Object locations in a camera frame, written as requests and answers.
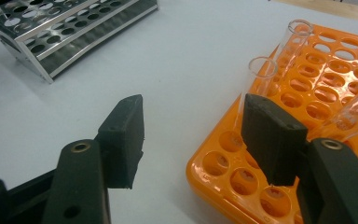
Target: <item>test tube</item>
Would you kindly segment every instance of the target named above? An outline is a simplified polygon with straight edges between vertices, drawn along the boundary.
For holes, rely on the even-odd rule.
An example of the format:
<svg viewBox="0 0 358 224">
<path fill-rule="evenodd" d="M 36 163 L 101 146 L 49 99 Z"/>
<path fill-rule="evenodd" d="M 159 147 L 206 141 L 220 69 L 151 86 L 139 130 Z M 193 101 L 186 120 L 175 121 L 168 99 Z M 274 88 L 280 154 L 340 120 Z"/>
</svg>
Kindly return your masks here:
<svg viewBox="0 0 358 224">
<path fill-rule="evenodd" d="M 358 134 L 358 95 L 321 127 L 309 134 L 309 139 L 328 137 L 344 142 Z"/>
<path fill-rule="evenodd" d="M 246 93 L 267 96 L 271 80 L 278 70 L 278 65 L 268 57 L 253 58 L 248 64 L 246 80 L 243 84 L 237 117 L 234 129 L 240 129 L 242 125 L 243 105 Z"/>
<path fill-rule="evenodd" d="M 313 26 L 308 21 L 294 20 L 289 22 L 283 39 L 273 57 L 279 68 L 278 78 L 275 78 L 276 82 L 285 79 L 287 71 L 293 65 L 295 58 L 312 32 Z"/>
</svg>

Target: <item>test tube rack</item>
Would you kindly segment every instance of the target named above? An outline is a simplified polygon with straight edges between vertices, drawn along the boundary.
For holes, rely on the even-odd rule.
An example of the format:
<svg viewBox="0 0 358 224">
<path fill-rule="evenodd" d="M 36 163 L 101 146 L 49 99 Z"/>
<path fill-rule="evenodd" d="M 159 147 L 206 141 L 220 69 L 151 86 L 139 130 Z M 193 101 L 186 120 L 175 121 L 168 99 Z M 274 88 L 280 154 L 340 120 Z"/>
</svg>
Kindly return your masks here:
<svg viewBox="0 0 358 224">
<path fill-rule="evenodd" d="M 312 130 L 355 95 L 358 35 L 314 25 L 286 79 L 268 98 Z M 234 130 L 239 101 L 240 97 L 189 160 L 190 187 L 236 223 L 303 223 L 296 197 L 298 180 L 292 187 L 270 186 L 240 132 Z M 358 157 L 358 135 L 345 144 Z"/>
<path fill-rule="evenodd" d="M 13 0 L 1 8 L 0 41 L 52 83 L 88 50 L 158 10 L 158 0 Z"/>
</svg>

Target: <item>orange plastic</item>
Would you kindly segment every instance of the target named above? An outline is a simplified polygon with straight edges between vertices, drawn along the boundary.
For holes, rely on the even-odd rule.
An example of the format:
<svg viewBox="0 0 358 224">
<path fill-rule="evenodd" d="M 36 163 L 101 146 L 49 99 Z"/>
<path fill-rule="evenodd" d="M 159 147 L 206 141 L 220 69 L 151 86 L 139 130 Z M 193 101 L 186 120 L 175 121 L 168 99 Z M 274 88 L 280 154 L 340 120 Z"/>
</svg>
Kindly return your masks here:
<svg viewBox="0 0 358 224">
<path fill-rule="evenodd" d="M 310 130 L 358 94 L 358 35 L 314 25 L 294 66 L 268 98 Z M 292 187 L 269 186 L 234 131 L 239 99 L 186 167 L 192 189 L 237 223 L 303 223 Z M 358 135 L 345 142 L 358 156 Z"/>
</svg>

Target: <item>white table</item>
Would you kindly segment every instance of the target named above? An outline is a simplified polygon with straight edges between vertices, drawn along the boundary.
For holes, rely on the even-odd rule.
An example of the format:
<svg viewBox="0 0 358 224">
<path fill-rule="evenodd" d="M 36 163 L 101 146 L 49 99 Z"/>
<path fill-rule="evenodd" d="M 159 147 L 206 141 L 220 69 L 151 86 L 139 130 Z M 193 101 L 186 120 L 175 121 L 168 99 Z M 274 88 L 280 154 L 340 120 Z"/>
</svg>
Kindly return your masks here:
<svg viewBox="0 0 358 224">
<path fill-rule="evenodd" d="M 229 223 L 191 191 L 186 163 L 240 94 L 246 64 L 293 19 L 358 34 L 358 21 L 267 0 L 161 0 L 51 85 L 0 43 L 0 178 L 12 189 L 54 169 L 66 144 L 94 138 L 141 93 L 145 154 L 133 190 L 109 190 L 114 223 Z"/>
</svg>

